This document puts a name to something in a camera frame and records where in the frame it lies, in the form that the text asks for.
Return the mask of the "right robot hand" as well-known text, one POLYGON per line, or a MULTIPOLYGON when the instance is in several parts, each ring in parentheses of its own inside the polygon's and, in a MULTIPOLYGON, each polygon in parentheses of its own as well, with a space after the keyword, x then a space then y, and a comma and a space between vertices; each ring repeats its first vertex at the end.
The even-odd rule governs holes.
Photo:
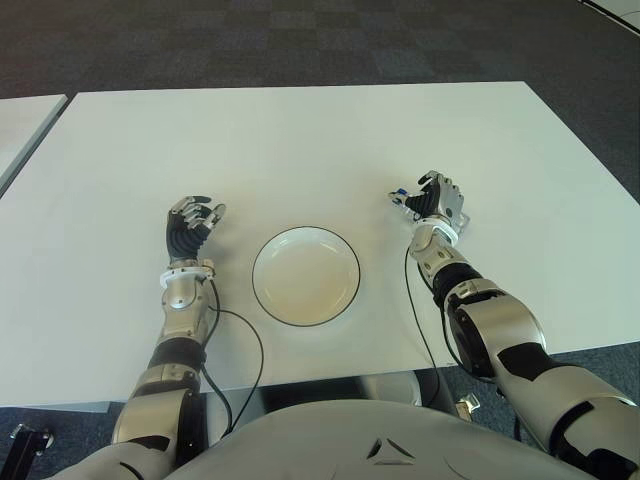
POLYGON ((464 196, 449 177, 431 170, 417 183, 420 187, 417 193, 399 188, 387 194, 390 201, 413 222, 434 217, 454 226, 467 221, 463 212, 464 196))

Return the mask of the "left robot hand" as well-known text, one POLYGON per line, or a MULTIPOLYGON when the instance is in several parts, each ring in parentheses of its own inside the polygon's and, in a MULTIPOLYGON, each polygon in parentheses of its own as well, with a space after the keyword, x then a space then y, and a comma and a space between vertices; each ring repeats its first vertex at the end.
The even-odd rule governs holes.
POLYGON ((171 263, 198 258, 200 248, 226 213, 224 203, 210 207, 211 202, 210 197, 191 195, 169 209, 165 238, 171 263))

